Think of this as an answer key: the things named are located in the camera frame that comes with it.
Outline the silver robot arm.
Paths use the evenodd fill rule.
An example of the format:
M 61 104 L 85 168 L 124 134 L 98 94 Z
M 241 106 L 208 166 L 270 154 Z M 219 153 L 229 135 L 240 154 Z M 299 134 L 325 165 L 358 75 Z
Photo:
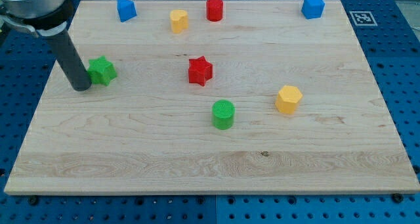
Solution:
M 72 0 L 1 0 L 1 21 L 34 37 L 52 37 L 66 29 Z

